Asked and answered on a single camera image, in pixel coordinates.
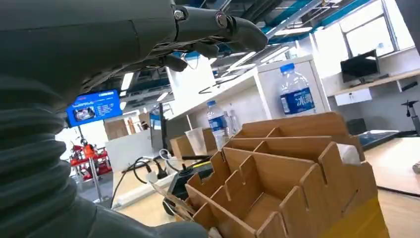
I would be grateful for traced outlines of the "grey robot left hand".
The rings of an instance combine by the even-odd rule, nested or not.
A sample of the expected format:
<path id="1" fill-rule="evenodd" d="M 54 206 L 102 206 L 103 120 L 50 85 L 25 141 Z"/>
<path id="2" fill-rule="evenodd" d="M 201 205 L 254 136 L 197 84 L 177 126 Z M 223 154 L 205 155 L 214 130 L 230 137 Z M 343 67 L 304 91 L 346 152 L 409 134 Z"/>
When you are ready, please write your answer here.
<path id="1" fill-rule="evenodd" d="M 175 51 L 259 51 L 252 22 L 170 0 L 3 0 L 0 108 L 61 109 L 112 74 Z"/>

